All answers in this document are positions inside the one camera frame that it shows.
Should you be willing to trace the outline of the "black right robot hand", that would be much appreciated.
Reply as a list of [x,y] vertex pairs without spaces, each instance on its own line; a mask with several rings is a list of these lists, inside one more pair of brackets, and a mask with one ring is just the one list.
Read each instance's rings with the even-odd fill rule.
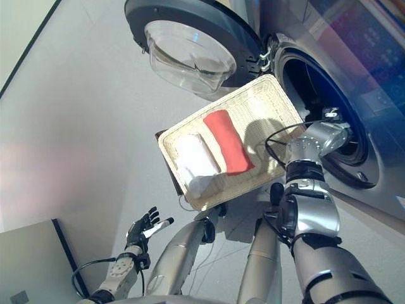
[[333,123],[332,128],[332,139],[331,143],[329,144],[331,152],[345,146],[351,137],[351,125],[347,122]]

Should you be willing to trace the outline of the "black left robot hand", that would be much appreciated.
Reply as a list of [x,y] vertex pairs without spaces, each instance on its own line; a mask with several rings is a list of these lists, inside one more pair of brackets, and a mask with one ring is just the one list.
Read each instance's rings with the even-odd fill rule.
[[154,234],[172,225],[174,221],[173,217],[161,220],[157,207],[152,207],[130,226],[126,235],[125,249],[137,246],[143,253],[147,253],[149,239]]

